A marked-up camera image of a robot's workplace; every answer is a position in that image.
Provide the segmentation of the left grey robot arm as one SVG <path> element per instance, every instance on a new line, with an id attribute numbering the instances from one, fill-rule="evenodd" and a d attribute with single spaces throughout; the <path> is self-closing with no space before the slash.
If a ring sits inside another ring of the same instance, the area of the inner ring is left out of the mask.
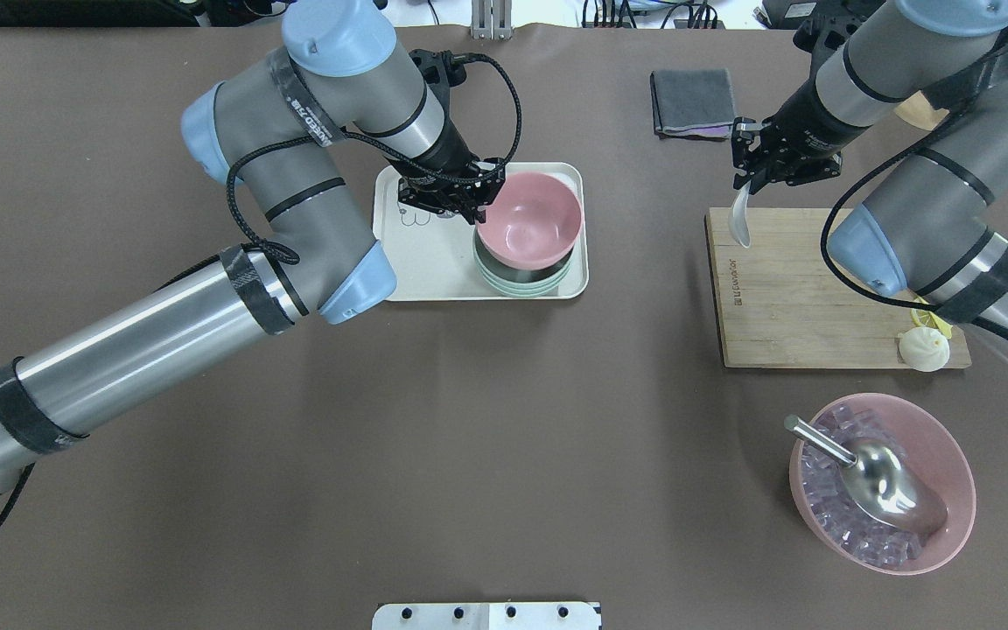
<path id="1" fill-rule="evenodd" d="M 296 1 L 280 47 L 181 116 L 192 159 L 225 186 L 247 236 L 147 297 L 0 367 L 0 495 L 25 468 L 256 340 L 316 312 L 339 324 L 396 289 L 392 264 L 329 147 L 383 152 L 397 198 L 485 219 L 508 161 L 469 150 L 452 82 L 484 53 L 407 51 L 372 1 Z"/>

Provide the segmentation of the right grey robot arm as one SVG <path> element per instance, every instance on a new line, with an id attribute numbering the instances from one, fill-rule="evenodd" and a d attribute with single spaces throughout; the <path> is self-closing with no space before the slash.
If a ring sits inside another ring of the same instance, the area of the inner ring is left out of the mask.
<path id="1" fill-rule="evenodd" d="M 775 115 L 735 122 L 733 187 L 835 177 L 841 151 L 913 95 L 947 116 L 825 224 L 823 259 L 868 298 L 915 292 L 1008 342 L 1008 238 L 983 221 L 1008 191 L 1008 1 L 881 3 Z"/>

